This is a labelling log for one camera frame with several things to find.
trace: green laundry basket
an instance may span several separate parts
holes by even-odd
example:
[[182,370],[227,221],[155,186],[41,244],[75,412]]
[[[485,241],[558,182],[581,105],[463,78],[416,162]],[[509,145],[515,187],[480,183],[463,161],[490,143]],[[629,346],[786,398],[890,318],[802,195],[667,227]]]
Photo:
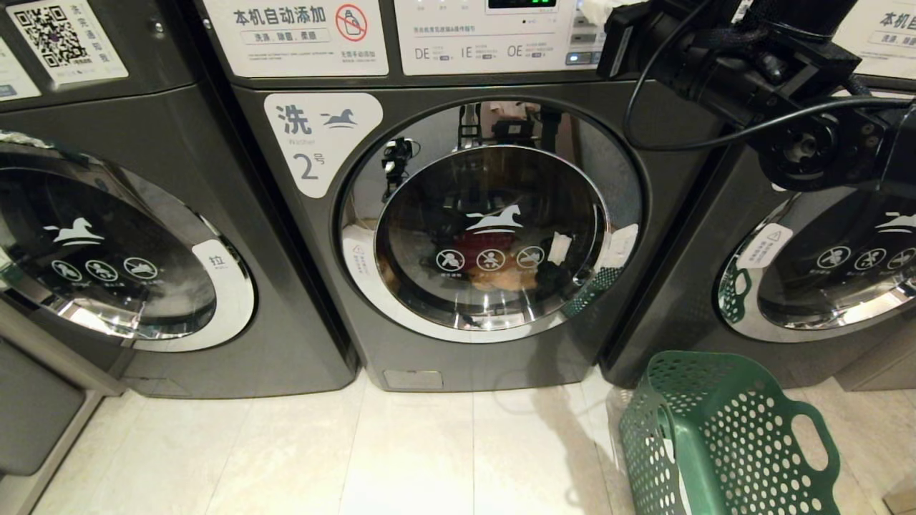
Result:
[[[805,461],[791,428],[796,415],[813,421],[824,470]],[[655,355],[620,433],[639,515],[839,513],[840,456],[821,413],[788,399],[764,367],[742,356]]]

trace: white floor tile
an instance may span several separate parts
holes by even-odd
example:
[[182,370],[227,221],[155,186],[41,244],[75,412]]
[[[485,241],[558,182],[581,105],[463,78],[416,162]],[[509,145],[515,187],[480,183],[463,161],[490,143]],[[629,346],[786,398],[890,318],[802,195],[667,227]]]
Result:
[[582,382],[591,437],[598,446],[598,459],[604,473],[607,496],[614,515],[633,515],[633,496],[627,476],[623,443],[620,441],[620,417],[630,398],[630,390],[617,388],[601,376],[597,367]]
[[[823,411],[821,411],[821,409],[818,407],[819,403],[812,403],[805,393],[812,389],[819,388],[824,388],[824,385],[822,384],[805,389],[788,389],[785,390],[785,394],[786,397],[792,400],[800,400],[801,402],[812,404],[815,408],[818,408],[818,411],[820,411],[822,415],[824,415]],[[837,508],[840,509],[841,513],[849,513],[855,515],[876,515],[871,503],[868,502],[868,495],[866,495],[865,490],[862,489],[858,479],[853,474],[852,467],[846,460],[845,447],[840,444],[839,440],[836,439],[833,426],[829,423],[829,421],[827,421],[827,429],[830,431],[831,437],[834,438],[836,448],[840,452],[840,476],[834,483],[834,502],[836,502]],[[814,434],[798,435],[799,442],[815,442],[816,438],[817,432],[814,432]]]
[[826,420],[843,467],[856,478],[872,509],[886,513],[881,498],[916,470],[916,410],[907,395],[846,392],[835,379],[805,389],[804,395]]
[[251,402],[147,400],[82,513],[202,515]]
[[33,515],[87,512],[95,490],[146,403],[146,397],[133,391],[103,400],[45,490]]
[[368,384],[341,513],[473,513],[472,399],[469,393],[384,392]]
[[474,513],[611,513],[580,385],[474,394]]
[[336,515],[367,382],[253,400],[207,515]]

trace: front-load washer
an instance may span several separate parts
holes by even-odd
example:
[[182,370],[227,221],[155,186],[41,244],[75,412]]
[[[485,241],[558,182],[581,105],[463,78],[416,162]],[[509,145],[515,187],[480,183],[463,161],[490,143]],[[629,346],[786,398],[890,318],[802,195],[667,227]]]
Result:
[[915,313],[916,201],[836,188],[786,192],[731,148],[691,206],[629,322],[601,356],[638,383],[662,350],[728,352],[783,387],[819,383]]
[[[326,23],[273,26],[244,6],[203,0],[202,27],[370,378],[581,380],[705,158],[626,145],[601,28],[536,0],[324,1]],[[718,129],[662,88],[645,105],[660,137]]]
[[0,285],[153,396],[338,389],[357,356],[165,2],[3,2]]

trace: warning icon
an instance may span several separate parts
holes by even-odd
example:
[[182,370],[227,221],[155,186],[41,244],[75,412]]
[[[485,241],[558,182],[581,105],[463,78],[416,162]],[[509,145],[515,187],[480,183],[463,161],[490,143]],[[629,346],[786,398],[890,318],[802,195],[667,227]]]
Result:
[[368,26],[365,22],[365,13],[353,4],[343,4],[337,9],[334,16],[337,21],[337,31],[349,41],[361,41],[365,38]]

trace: washer door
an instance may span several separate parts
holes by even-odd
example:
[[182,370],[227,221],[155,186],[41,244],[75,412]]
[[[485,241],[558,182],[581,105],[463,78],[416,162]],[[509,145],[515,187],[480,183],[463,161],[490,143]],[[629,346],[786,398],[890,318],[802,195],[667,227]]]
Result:
[[364,162],[343,257],[381,312],[466,343],[535,334],[611,288],[642,216],[616,141],[562,109],[493,101],[406,127]]
[[8,132],[0,289],[159,352],[226,342],[255,303],[236,253],[178,199],[112,163]]
[[739,333],[797,343],[893,316],[914,287],[916,201],[837,188],[795,195],[748,235],[718,302]]

